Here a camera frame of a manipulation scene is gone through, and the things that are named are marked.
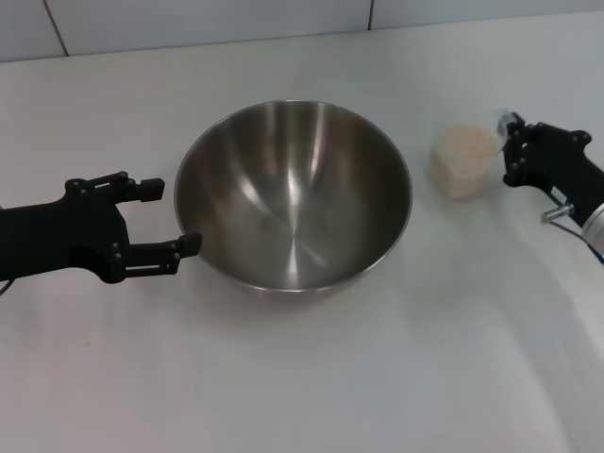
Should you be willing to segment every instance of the bowl rim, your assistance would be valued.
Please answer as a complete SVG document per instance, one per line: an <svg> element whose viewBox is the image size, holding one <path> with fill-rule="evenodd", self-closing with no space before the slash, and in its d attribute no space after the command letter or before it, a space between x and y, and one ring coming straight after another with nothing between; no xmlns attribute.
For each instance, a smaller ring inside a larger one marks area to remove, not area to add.
<svg viewBox="0 0 604 453"><path fill-rule="evenodd" d="M266 286L260 286L254 283L250 283L249 281L246 281L240 277L237 277L221 268L219 268L218 266L214 265L212 262L210 262L209 260L207 260L203 255L201 255L201 251L200 253L197 255L203 262L205 262L210 268L212 268L214 271L216 271L217 273L221 274L224 277L227 277L229 280L236 282L237 284L243 285L244 287L247 288L252 288L254 290L259 290L261 292L267 292L267 293L288 293L288 294L301 294L301 293L313 293L313 292L322 292L322 291L326 291L326 290L331 290L333 288L345 285L346 283L355 280L361 276L363 276L364 274L368 273L369 271L371 271L373 268L375 268L378 264L380 264L381 262L383 262L392 252L393 250L396 248L396 246L398 245L400 238L403 236L403 233L405 232L405 230L407 229L407 225L409 224L409 219L411 218L411 211L413 208L413 184L411 181L411 173L409 171L409 167L407 166L407 162L405 161L405 159L403 158L400 150L398 149L398 146L396 146L396 144L392 141L392 139L383 131L381 130L379 127L377 127L372 121L369 121L367 118L365 118L364 116L359 115L358 113L350 110L350 109L346 109L344 107L340 107L340 106L336 106L335 104L330 104L329 102L324 102L324 101L312 101L312 100L300 100L300 99L279 99L279 100L274 100L274 101L265 101L265 102L260 102L258 104L254 104L248 107L244 107L242 109L238 109L236 111L234 111L233 113L230 113L228 116L222 118L221 120L217 121L216 123L214 123L212 126L208 127L208 129L206 129L204 131L203 134L201 134L199 136L199 138L197 140L195 140L195 142L191 145L191 147L189 148L189 150L187 151L187 153L185 154L184 158L182 159L182 162L180 162L180 165L178 167L178 171L176 173L176 179L175 179L175 184L174 184L174 210L175 210L175 214L176 214L176 220L178 221L178 226L180 227L180 231L182 231L183 234L186 234L184 227L182 225L182 221L180 219L180 215L178 213L178 207L177 207L177 199L178 199L178 181L180 180L180 176L181 173L183 171L183 167L185 166L185 164L187 163L187 161L191 158L191 154L193 153L193 150L197 147L197 145L199 145L216 127L218 127L219 125L221 125L222 123L228 121L229 119L231 119L232 117L234 117L235 115L238 115L244 111L247 110L251 110L251 109L257 109L260 108L262 106L266 106L266 105L270 105L270 104L284 104L284 103L296 103L296 104L313 104L313 105L323 105L323 106L328 106L331 108L335 108L335 109L340 109L340 110L344 110L348 113L350 113L353 116L356 116L357 118L363 120L367 125L369 125L371 128L373 128L381 137L383 137L387 143L390 144L390 146L396 151L396 155L398 157L398 160L400 161L400 163L402 164L402 168L407 176L407 181L408 181L408 186L409 186L409 208L407 210L407 215L405 217L405 221L403 222L403 226L400 228L400 231L398 233L398 236L396 236L396 239L393 241L393 243L390 245L390 247L388 248L388 250L386 250L381 257L379 257L377 260L375 260L373 263L371 263L370 265L368 265L367 267L365 267L363 270L358 271L356 274L347 277L347 278L343 278L341 280L335 281L333 283L330 283L328 285L325 286L317 286L317 287L312 287L312 288L300 288L300 289L287 289L287 288L271 288L271 287L266 287Z"/></svg>

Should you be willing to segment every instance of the white tabletop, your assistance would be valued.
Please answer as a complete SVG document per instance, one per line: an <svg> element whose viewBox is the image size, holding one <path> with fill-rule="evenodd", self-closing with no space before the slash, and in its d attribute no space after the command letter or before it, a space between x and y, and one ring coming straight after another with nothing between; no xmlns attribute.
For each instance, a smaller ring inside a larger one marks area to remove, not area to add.
<svg viewBox="0 0 604 453"><path fill-rule="evenodd" d="M66 270L0 297L7 452L566 453L604 449L604 269L541 226L541 192L494 175L451 203L433 125L509 107L581 128L604 167L604 13L0 65L0 204L70 177L162 177L122 212L180 234L176 169L232 111L314 99L381 127L411 169L394 253L330 294L263 298L198 259L105 285Z"/></svg>

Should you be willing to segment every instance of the stainless steel bowl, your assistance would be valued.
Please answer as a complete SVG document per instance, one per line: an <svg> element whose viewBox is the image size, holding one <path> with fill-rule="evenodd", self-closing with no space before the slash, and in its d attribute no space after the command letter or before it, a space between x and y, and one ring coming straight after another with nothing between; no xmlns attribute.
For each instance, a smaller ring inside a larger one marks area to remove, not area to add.
<svg viewBox="0 0 604 453"><path fill-rule="evenodd" d="M263 290L331 287L373 267L411 213L396 146L356 113L276 101L212 126L183 160L175 189L185 233L221 273Z"/></svg>

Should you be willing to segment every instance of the white tile wall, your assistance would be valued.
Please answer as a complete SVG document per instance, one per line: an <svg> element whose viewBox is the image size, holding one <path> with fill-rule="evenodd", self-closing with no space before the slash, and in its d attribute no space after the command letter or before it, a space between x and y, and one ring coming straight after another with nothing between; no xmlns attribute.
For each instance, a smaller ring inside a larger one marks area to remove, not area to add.
<svg viewBox="0 0 604 453"><path fill-rule="evenodd" d="M42 0L0 0L0 61L62 55Z"/></svg>
<svg viewBox="0 0 604 453"><path fill-rule="evenodd" d="M70 55L367 27L370 0L49 0Z"/></svg>
<svg viewBox="0 0 604 453"><path fill-rule="evenodd" d="M375 0L373 28L604 9L604 0Z"/></svg>

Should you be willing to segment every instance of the clear plastic container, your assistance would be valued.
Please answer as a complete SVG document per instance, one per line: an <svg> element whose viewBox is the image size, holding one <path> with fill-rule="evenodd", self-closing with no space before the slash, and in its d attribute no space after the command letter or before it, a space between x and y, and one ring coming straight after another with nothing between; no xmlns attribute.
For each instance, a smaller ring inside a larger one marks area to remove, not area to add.
<svg viewBox="0 0 604 453"><path fill-rule="evenodd" d="M480 120L450 123L436 130L430 147L429 173L449 198L469 198L480 192L489 168L505 142L497 133L501 113Z"/></svg>

